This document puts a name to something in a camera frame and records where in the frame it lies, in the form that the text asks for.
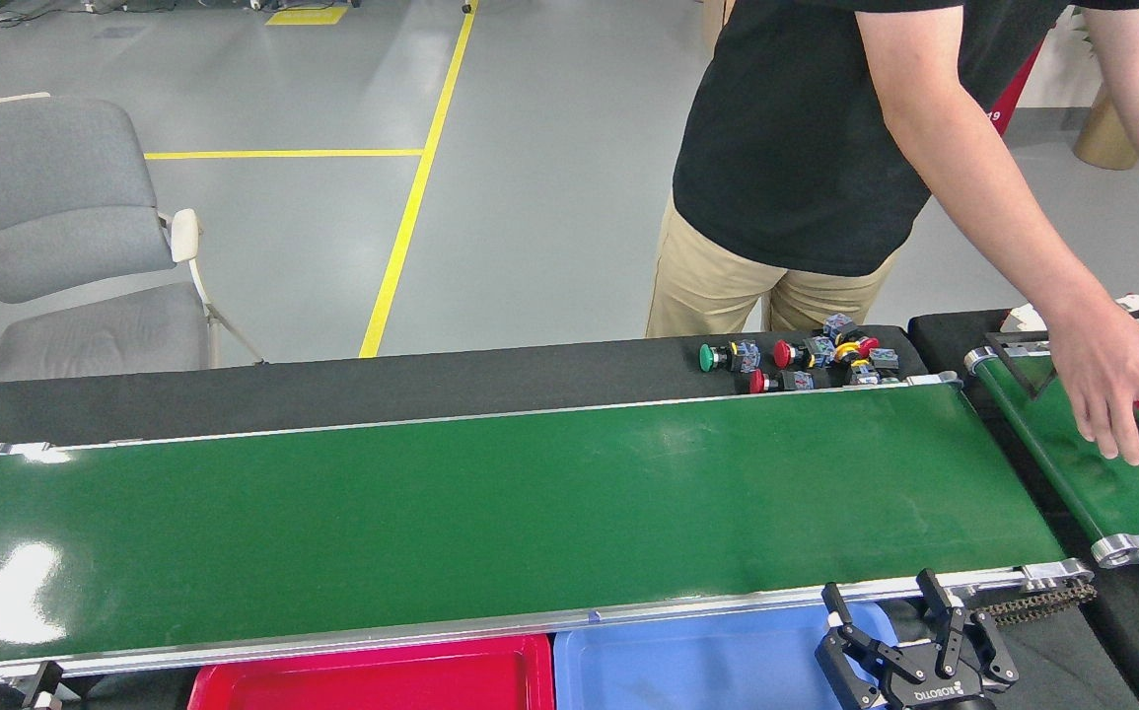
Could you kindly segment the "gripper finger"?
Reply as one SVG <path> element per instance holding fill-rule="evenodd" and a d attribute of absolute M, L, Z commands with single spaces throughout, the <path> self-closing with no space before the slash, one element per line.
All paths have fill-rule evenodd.
<path fill-rule="evenodd" d="M 63 700 L 58 696 L 62 678 L 62 666 L 56 662 L 44 661 L 36 666 L 36 672 L 25 678 L 25 709 L 63 709 Z"/>

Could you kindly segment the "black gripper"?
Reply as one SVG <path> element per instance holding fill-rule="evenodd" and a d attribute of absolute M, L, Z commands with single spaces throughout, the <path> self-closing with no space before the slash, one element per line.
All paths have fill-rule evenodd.
<path fill-rule="evenodd" d="M 1019 670 L 994 617 L 954 603 L 931 569 L 921 570 L 916 583 L 928 606 L 934 634 L 933 642 L 925 646 L 933 661 L 921 667 L 901 650 L 862 633 L 853 623 L 838 585 L 823 585 L 821 598 L 829 611 L 829 629 L 816 656 L 839 705 L 995 709 L 992 695 L 997 695 L 999 686 L 1017 682 Z M 890 675 L 901 675 L 906 682 L 885 682 Z"/>

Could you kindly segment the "person's right hand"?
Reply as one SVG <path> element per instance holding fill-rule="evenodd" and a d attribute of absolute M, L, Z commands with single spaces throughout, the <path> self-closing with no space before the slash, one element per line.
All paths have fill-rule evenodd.
<path fill-rule="evenodd" d="M 1104 293 L 1077 286 L 1039 297 L 1036 310 L 1080 435 L 1103 458 L 1139 464 L 1139 323 Z"/>

